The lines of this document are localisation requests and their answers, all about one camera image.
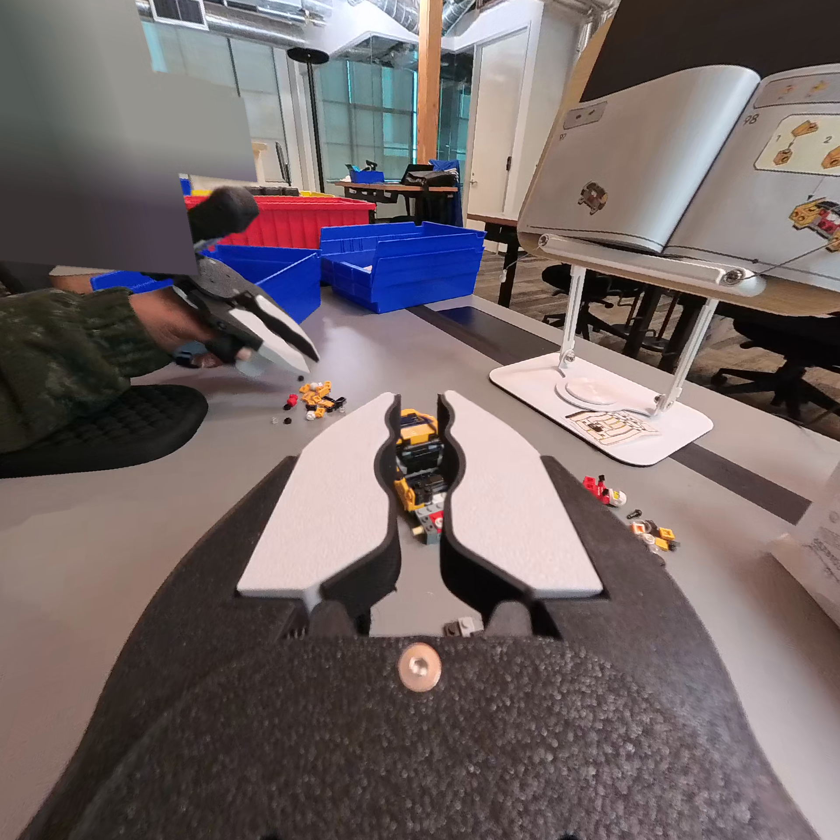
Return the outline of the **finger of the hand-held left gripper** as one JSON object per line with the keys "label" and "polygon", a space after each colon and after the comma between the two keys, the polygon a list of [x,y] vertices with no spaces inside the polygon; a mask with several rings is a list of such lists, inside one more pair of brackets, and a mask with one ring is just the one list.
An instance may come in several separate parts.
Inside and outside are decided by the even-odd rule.
{"label": "finger of the hand-held left gripper", "polygon": [[319,362],[320,354],[301,326],[266,295],[254,295],[254,312],[258,319],[287,345],[300,352],[303,357]]}
{"label": "finger of the hand-held left gripper", "polygon": [[245,350],[236,352],[234,367],[237,371],[249,377],[259,377],[274,365],[294,375],[309,374],[309,360],[269,331],[253,311],[232,308],[228,315],[240,331],[247,333],[240,341],[249,353]]}

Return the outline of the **yellow lego car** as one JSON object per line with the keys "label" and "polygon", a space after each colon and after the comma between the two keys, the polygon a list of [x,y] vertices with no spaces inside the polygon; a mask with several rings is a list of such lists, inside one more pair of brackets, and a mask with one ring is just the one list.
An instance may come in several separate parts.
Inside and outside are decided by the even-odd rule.
{"label": "yellow lego car", "polygon": [[403,408],[395,442],[393,489],[413,536],[426,545],[438,545],[444,529],[448,494],[448,482],[441,472],[444,451],[437,419]]}

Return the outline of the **black office chair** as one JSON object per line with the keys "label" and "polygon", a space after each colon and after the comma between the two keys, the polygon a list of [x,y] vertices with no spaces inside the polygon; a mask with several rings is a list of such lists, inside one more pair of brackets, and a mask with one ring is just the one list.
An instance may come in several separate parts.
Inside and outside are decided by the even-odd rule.
{"label": "black office chair", "polygon": [[720,310],[744,338],[742,349],[772,352],[783,363],[772,372],[721,368],[710,378],[713,390],[726,396],[770,393],[771,406],[783,408],[786,417],[801,427],[838,417],[838,400],[805,379],[811,368],[839,373],[837,312],[827,317],[783,316],[731,303],[721,304]]}
{"label": "black office chair", "polygon": [[[568,297],[571,291],[571,267],[565,264],[548,266],[542,271],[542,281],[555,289],[555,293],[563,293]],[[627,341],[631,332],[630,327],[614,325],[596,317],[592,314],[590,306],[598,303],[605,308],[612,308],[613,304],[609,302],[609,298],[630,298],[632,306],[635,306],[636,299],[644,293],[645,289],[645,284],[588,270],[575,324],[576,333],[585,340],[591,338],[592,332],[604,332]]]}

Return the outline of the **black bag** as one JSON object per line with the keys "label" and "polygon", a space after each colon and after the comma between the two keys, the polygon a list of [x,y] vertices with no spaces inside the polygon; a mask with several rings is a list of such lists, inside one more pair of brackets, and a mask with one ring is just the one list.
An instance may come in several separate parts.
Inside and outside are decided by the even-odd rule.
{"label": "black bag", "polygon": [[457,170],[439,170],[432,164],[411,164],[407,166],[400,183],[425,191],[440,187],[456,188],[459,176]]}

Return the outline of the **wooden pillar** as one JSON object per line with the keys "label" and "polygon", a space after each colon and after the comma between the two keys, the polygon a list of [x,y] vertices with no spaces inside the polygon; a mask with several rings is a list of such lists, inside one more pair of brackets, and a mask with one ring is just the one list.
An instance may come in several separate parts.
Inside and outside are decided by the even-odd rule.
{"label": "wooden pillar", "polygon": [[420,1],[418,13],[416,159],[438,157],[443,1]]}

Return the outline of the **printed sticker sheet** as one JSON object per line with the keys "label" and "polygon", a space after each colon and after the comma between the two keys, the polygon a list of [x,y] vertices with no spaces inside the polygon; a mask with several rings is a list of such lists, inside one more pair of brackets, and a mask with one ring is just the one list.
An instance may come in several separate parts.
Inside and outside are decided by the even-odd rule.
{"label": "printed sticker sheet", "polygon": [[661,432],[649,418],[627,411],[604,412],[583,410],[565,418],[571,430],[603,448],[614,447],[644,438],[658,437]]}

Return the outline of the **lego instruction booklet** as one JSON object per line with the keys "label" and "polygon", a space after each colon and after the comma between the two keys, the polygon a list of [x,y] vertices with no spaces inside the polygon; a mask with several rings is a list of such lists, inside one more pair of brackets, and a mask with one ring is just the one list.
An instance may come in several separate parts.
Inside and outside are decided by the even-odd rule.
{"label": "lego instruction booklet", "polygon": [[680,70],[563,116],[525,234],[838,291],[838,64]]}

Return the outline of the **red storage bin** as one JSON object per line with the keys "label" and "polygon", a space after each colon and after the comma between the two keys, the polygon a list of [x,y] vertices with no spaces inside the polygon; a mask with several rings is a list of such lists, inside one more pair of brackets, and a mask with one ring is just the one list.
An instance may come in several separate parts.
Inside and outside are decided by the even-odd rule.
{"label": "red storage bin", "polygon": [[256,196],[259,215],[222,245],[318,249],[322,228],[367,225],[375,205],[340,196]]}

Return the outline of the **white printed paper bag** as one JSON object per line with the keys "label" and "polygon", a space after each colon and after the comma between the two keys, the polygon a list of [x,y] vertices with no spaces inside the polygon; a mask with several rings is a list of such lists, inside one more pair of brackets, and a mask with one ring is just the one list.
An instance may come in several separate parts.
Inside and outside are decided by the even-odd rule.
{"label": "white printed paper bag", "polygon": [[770,543],[769,551],[838,627],[838,486],[826,486],[792,531]]}

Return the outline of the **red black lego piece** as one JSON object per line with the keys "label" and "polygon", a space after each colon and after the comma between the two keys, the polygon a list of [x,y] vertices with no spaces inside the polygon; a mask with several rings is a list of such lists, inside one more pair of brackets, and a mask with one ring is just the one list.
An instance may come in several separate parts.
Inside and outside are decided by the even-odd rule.
{"label": "red black lego piece", "polygon": [[621,490],[608,487],[604,476],[585,476],[582,485],[605,506],[621,508],[627,503],[627,495]]}

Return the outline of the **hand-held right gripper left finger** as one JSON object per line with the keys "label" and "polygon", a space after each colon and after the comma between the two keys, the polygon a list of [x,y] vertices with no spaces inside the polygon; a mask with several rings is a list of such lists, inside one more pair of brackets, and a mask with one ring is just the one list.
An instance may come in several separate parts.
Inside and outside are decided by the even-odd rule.
{"label": "hand-held right gripper left finger", "polygon": [[402,398],[384,392],[337,420],[293,459],[241,574],[237,595],[342,606],[366,636],[396,588],[402,555],[392,478]]}

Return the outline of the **orange black lego piece pile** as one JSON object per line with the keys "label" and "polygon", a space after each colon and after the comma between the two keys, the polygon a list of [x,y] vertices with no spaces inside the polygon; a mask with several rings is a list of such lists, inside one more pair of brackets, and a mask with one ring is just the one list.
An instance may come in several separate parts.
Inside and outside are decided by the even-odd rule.
{"label": "orange black lego piece pile", "polygon": [[303,382],[297,392],[289,394],[271,422],[289,425],[294,413],[301,415],[305,422],[313,422],[333,414],[345,414],[347,410],[347,397],[333,393],[331,381]]}

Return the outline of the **grey black lego piece pile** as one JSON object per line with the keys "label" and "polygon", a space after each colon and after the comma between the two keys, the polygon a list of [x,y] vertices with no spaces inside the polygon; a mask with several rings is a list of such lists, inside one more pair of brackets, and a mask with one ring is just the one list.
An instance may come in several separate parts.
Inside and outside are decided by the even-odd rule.
{"label": "grey black lego piece pile", "polygon": [[631,533],[640,539],[652,553],[673,553],[679,550],[680,542],[670,528],[660,527],[652,519],[645,519],[643,512],[635,509],[626,515]]}

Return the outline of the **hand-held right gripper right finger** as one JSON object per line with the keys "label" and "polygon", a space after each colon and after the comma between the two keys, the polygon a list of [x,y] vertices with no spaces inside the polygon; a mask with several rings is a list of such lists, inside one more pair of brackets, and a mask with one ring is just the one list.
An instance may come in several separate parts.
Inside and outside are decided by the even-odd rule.
{"label": "hand-held right gripper right finger", "polygon": [[485,634],[570,636],[557,611],[604,594],[550,461],[454,390],[438,395],[448,482],[440,572]]}

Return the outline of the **brown background table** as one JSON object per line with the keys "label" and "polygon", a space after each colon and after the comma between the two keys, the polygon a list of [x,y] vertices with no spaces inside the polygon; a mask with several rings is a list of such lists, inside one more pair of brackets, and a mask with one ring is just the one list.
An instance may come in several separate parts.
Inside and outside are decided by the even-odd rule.
{"label": "brown background table", "polygon": [[399,182],[356,184],[346,180],[327,182],[327,192],[372,204],[370,224],[436,222],[462,224],[460,190],[454,186],[405,185]]}

